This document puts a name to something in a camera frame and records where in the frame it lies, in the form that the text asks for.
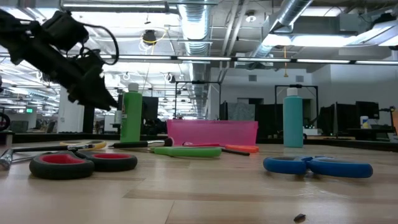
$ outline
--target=ceiling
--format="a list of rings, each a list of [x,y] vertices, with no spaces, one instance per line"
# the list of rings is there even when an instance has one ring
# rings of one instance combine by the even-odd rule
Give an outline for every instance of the ceiling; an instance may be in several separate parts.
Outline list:
[[[252,52],[262,42],[262,27],[267,15],[271,15],[279,10],[281,1],[250,1],[248,10],[253,10],[256,20],[247,22],[243,20],[238,38],[233,46],[232,54]],[[302,16],[320,16],[336,17],[344,10],[350,10],[350,13],[360,12],[363,7],[369,11],[377,10],[382,7],[393,5],[393,1],[339,1],[339,0],[314,0],[311,6],[304,11]],[[233,1],[221,0],[218,5],[211,8],[211,26],[210,26],[210,55],[220,56],[221,49],[226,34],[226,26],[230,20]],[[1,7],[3,10],[21,19],[35,19],[43,22],[52,17],[56,8],[42,8],[20,10],[10,5]],[[96,24],[107,27],[117,38],[121,55],[185,55],[185,45],[182,42],[183,34],[181,29],[180,17],[176,14],[159,13],[117,13],[117,12],[73,12],[73,17],[87,24]],[[101,29],[87,28],[90,33],[90,39],[85,47],[90,49],[101,49],[101,53],[112,55],[115,53],[114,45],[109,35]],[[142,43],[141,36],[145,30],[155,30],[156,37],[160,39],[154,47],[148,47]],[[75,46],[69,54],[77,54],[80,46]],[[0,53],[6,53],[7,50],[0,47]],[[337,47],[297,47],[286,46],[286,48],[274,47],[271,50],[273,57],[288,58],[355,58],[355,59],[384,59],[391,55],[387,47],[359,47],[359,48],[337,48]],[[45,82],[42,75],[33,66],[27,62],[22,62],[15,66],[9,58],[0,58],[0,74],[3,85],[23,86],[19,91],[7,88],[3,93],[4,98],[22,98],[22,100],[11,100],[2,103],[3,106],[9,106],[17,103],[27,103],[28,105],[37,105],[29,103],[27,96],[36,98],[37,101],[51,101],[58,103],[60,87],[54,83]],[[218,63],[212,63],[212,67],[218,67]],[[139,84],[144,95],[158,96],[161,99],[162,114],[171,116],[174,112],[172,106],[175,84],[169,83],[170,76],[174,76],[177,81],[190,81],[189,63],[140,63],[131,60],[121,60],[116,65],[103,67],[106,86],[109,87],[113,96],[117,97],[115,88],[126,88],[130,82]],[[269,67],[278,71],[284,68],[283,63],[276,63]],[[310,64],[289,65],[291,69],[303,69],[312,72],[315,67]],[[233,72],[231,68],[231,78],[226,74],[227,84],[238,85],[240,79],[238,73]],[[191,84],[184,86],[182,94],[178,97],[177,110],[185,116],[197,116],[196,101],[197,94],[191,90]],[[206,88],[197,88],[206,96]],[[48,110],[39,110],[41,113],[49,114]]]

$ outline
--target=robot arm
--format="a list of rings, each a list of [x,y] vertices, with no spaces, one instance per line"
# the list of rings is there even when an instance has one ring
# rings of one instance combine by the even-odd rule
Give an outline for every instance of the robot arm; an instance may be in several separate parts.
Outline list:
[[[8,50],[13,64],[26,60],[51,81],[65,87],[71,102],[77,100],[81,105],[103,110],[118,107],[105,88],[104,78],[100,77],[105,63],[100,50],[82,47],[80,54],[74,57],[64,57],[60,53],[61,50],[68,52],[77,43],[87,42],[89,36],[84,28],[87,24],[74,20],[69,12],[60,11],[42,25],[37,21],[25,22],[0,9],[0,45]],[[112,64],[119,57],[114,41],[117,51]]]

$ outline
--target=metal frame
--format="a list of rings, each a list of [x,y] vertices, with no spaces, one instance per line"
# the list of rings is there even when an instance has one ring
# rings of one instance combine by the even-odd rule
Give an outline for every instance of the metal frame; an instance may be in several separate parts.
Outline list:
[[[277,113],[277,89],[278,89],[278,87],[289,87],[289,88],[303,88],[303,87],[306,87],[306,88],[309,88],[309,87],[312,87],[312,88],[314,88],[315,89],[315,99],[316,99],[316,104],[317,104],[317,117],[318,117],[318,115],[319,115],[319,102],[318,102],[318,86],[315,86],[315,85],[300,85],[300,84],[294,84],[294,85],[275,85],[275,90],[274,90],[274,95],[275,95],[275,125],[276,125],[276,127],[277,127],[277,117],[278,117],[278,113]]]
[[[205,85],[205,84],[218,84],[220,87],[219,92],[218,92],[218,106],[221,104],[221,82],[208,82],[208,81],[176,81],[175,82],[175,98],[174,98],[174,118],[177,118],[177,85],[179,83],[191,83],[191,84],[196,84],[196,85]]]

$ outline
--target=teal bottle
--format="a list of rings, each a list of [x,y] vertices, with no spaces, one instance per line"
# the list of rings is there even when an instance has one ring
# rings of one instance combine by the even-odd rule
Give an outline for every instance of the teal bottle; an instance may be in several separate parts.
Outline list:
[[[130,83],[129,91],[123,95],[120,142],[138,142],[141,133],[142,95],[138,84]]]
[[[303,98],[297,88],[288,88],[284,98],[284,146],[303,147]]]

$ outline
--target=green handle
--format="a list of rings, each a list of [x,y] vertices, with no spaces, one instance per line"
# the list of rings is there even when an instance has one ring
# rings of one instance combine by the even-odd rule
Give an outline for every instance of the green handle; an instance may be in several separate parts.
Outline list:
[[[155,154],[175,157],[218,157],[220,147],[154,147]]]

